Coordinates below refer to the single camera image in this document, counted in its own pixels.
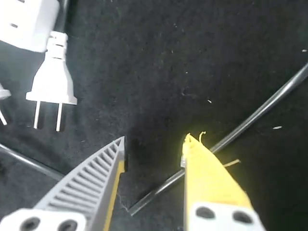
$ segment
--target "black carpet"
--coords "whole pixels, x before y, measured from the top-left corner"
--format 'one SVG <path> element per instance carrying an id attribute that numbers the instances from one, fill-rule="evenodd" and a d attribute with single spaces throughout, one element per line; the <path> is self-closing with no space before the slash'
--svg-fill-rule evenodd
<path id="1" fill-rule="evenodd" d="M 0 142 L 68 173 L 125 135 L 112 231 L 181 231 L 183 182 L 135 217 L 125 207 L 180 166 L 182 138 L 207 131 L 207 147 L 254 112 L 308 60 L 305 0 L 72 0 L 67 65 L 78 105 L 25 100 L 44 55 L 0 43 Z M 217 154 L 247 191 L 267 230 L 306 230 L 308 82 Z M 0 217 L 33 206 L 56 182 L 0 157 Z"/>

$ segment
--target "plug housing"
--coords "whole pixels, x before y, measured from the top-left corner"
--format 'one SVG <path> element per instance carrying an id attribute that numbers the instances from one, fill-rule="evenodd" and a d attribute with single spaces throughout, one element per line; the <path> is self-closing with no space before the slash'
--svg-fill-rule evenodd
<path id="1" fill-rule="evenodd" d="M 0 84 L 0 100 L 4 100 L 11 96 L 11 93 L 9 90 L 6 90 L 3 88 L 3 86 Z M 0 110 L 0 120 L 3 123 L 3 125 L 7 125 L 6 119 L 4 118 L 2 111 Z"/>
<path id="2" fill-rule="evenodd" d="M 77 104 L 72 77 L 65 62 L 67 34 L 53 31 L 47 43 L 45 60 L 37 71 L 26 99 L 37 101 L 34 128 L 38 128 L 40 102 L 58 103 L 56 130 L 60 131 L 63 103 Z"/>
<path id="3" fill-rule="evenodd" d="M 0 0 L 0 40 L 44 52 L 59 9 L 57 0 Z"/>

